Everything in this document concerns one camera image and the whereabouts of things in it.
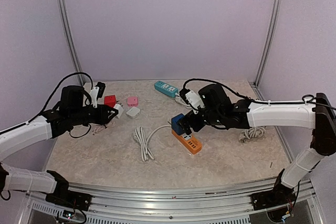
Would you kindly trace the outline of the orange power strip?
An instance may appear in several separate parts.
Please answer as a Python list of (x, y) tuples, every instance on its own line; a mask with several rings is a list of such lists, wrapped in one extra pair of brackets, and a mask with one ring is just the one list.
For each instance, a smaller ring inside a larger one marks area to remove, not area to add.
[(171, 130), (175, 138), (193, 155), (199, 153), (202, 150), (201, 142), (191, 135), (178, 135), (174, 130)]

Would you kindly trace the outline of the blue cube adapter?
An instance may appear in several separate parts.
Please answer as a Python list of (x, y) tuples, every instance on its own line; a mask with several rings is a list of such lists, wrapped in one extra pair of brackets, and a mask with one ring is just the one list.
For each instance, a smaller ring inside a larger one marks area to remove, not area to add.
[(180, 119), (184, 118), (184, 114), (178, 114), (175, 117), (171, 118), (171, 128), (177, 135), (182, 135), (185, 133), (185, 130), (178, 123)]

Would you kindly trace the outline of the pink plug adapter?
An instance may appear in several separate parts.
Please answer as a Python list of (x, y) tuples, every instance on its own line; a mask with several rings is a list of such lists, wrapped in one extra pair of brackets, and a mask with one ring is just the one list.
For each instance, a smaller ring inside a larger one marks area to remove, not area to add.
[(136, 96), (131, 96), (131, 97), (128, 97), (128, 98), (127, 98), (127, 105), (128, 105), (129, 107), (138, 106), (138, 104), (139, 104), (139, 99), (138, 99), (138, 97), (136, 97)]

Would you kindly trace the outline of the red cube socket adapter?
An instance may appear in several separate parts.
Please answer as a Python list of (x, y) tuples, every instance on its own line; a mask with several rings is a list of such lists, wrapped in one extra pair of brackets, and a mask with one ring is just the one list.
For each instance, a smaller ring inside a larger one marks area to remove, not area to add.
[(116, 105), (122, 106), (122, 104), (117, 100), (115, 95), (107, 95), (104, 97), (104, 105), (114, 108)]

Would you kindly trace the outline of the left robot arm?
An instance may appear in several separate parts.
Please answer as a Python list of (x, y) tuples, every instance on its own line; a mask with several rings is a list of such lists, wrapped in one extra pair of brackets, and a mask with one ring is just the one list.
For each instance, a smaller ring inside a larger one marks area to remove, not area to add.
[[(1, 131), (1, 160), (36, 143), (70, 133), (75, 126), (106, 126), (120, 114), (119, 109), (99, 104), (105, 84), (92, 84), (90, 91), (82, 86), (62, 88), (60, 100), (52, 109), (43, 106), (32, 119)], [(66, 206), (73, 201), (68, 181), (55, 171), (36, 172), (1, 163), (1, 191), (36, 191), (49, 201)]]

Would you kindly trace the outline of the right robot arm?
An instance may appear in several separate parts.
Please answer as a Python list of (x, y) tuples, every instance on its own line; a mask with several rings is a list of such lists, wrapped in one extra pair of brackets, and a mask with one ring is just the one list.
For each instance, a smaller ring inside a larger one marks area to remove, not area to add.
[(210, 126), (217, 130), (250, 130), (265, 126), (302, 127), (312, 130), (312, 141), (278, 175), (273, 189), (255, 193), (255, 209), (288, 203), (294, 188), (322, 159), (335, 154), (335, 108), (324, 93), (305, 95), (299, 101), (260, 101), (209, 80), (194, 92), (183, 86), (179, 96), (191, 111), (177, 121), (178, 134), (190, 135)]

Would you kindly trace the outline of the white usb charger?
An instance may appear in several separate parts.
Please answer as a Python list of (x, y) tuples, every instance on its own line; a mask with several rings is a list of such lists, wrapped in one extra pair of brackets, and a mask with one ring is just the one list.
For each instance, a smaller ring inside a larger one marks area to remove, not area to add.
[(112, 129), (115, 127), (116, 122), (114, 121), (115, 118), (119, 119), (124, 112), (124, 108), (121, 104), (116, 103), (113, 106), (112, 112), (109, 114), (110, 121), (107, 124), (101, 124), (95, 126), (94, 130), (92, 131), (93, 134), (98, 134), (99, 132), (105, 129)]

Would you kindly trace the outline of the white plug adapter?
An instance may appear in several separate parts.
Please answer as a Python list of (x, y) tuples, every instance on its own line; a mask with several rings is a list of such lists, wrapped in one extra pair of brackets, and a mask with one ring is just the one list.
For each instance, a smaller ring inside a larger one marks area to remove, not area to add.
[(135, 119), (137, 116), (139, 116), (141, 113), (141, 110), (138, 107), (131, 107), (129, 110), (127, 110), (126, 115), (131, 118)]

